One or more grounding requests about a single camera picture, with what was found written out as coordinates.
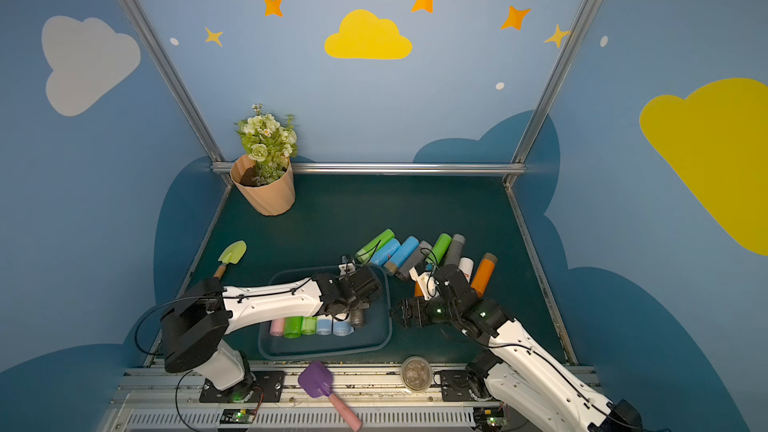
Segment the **dark grey trash bag roll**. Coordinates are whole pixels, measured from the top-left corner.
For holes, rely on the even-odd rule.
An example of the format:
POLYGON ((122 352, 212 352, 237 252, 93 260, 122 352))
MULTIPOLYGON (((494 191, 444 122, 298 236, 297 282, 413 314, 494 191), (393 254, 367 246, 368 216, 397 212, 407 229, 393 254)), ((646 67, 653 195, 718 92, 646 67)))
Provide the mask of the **dark grey trash bag roll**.
POLYGON ((349 323, 354 329, 363 327, 365 324, 364 310, 361 308, 352 309, 349 313, 349 323))

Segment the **white roll red label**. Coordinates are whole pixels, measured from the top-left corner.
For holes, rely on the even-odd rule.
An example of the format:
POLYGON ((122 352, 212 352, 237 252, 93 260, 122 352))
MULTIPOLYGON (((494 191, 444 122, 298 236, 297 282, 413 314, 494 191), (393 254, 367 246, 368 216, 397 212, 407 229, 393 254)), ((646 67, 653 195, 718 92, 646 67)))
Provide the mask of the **white roll red label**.
POLYGON ((354 328, 349 321, 337 319, 332 321, 332 334, 334 336, 345 337, 352 334, 353 332, 354 328))

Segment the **white blue trash bag roll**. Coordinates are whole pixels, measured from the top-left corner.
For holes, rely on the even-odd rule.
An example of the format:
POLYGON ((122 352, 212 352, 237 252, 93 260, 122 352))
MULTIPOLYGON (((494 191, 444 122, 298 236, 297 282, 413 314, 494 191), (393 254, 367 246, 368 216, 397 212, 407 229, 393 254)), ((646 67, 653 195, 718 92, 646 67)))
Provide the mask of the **white blue trash bag roll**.
POLYGON ((333 318, 320 316, 317 318, 315 333, 320 336, 328 336, 333 333, 333 318))

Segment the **green trash bag roll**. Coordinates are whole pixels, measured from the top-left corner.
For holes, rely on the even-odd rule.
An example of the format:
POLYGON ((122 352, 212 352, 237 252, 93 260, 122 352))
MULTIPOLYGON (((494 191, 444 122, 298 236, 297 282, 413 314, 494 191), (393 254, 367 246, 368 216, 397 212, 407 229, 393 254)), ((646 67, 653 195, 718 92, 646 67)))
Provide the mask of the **green trash bag roll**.
POLYGON ((284 320, 283 336, 287 339, 296 339, 303 335, 303 318, 301 316, 287 317, 284 320))

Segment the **pink trash bag roll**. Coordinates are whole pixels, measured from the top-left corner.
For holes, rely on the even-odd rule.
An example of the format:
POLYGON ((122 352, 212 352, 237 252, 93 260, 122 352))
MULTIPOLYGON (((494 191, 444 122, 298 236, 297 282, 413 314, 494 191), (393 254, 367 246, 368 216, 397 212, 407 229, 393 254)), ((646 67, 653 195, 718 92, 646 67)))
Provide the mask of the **pink trash bag roll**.
POLYGON ((285 319, 275 319, 270 323, 269 334, 272 337, 282 337, 284 335, 285 319))

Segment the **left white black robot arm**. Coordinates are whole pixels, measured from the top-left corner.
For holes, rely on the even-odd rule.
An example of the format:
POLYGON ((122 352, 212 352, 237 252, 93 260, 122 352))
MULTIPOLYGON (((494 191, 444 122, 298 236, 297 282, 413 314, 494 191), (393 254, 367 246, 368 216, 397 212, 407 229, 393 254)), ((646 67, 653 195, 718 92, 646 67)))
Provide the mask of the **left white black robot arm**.
POLYGON ((196 284, 161 316, 162 354, 168 373, 194 371, 219 391, 250 387, 246 357, 224 337, 256 324, 290 317, 342 319, 383 292, 369 266, 350 272, 314 272, 297 281, 264 287, 225 286, 217 277, 196 284))

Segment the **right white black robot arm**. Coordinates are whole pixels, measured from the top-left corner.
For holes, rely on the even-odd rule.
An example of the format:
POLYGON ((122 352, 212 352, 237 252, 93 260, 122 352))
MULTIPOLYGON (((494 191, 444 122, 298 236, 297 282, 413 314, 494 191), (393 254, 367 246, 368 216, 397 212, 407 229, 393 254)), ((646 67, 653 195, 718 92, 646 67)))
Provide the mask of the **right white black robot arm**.
POLYGON ((422 290, 391 315, 403 327, 449 324, 483 349, 466 366, 469 387, 503 402, 542 431, 642 431, 638 410, 578 379, 493 299, 479 296, 456 265, 409 272, 422 290))

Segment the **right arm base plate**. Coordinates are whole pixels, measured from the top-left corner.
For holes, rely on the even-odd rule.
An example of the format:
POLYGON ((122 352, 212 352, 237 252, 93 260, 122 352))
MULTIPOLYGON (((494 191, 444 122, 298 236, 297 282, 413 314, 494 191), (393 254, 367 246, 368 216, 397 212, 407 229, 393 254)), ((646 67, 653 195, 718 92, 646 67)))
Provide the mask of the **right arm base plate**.
POLYGON ((442 370, 437 373, 444 402, 484 402, 492 396, 484 382, 466 370, 442 370))

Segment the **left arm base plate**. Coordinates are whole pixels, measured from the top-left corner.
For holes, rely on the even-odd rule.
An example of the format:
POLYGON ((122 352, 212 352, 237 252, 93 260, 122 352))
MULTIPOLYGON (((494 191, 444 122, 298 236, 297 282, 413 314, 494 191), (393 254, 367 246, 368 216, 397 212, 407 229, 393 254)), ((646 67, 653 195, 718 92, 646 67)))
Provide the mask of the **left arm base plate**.
POLYGON ((243 382, 219 390, 206 379, 200 403, 278 403, 281 400, 285 372, 281 370, 247 372, 243 382))

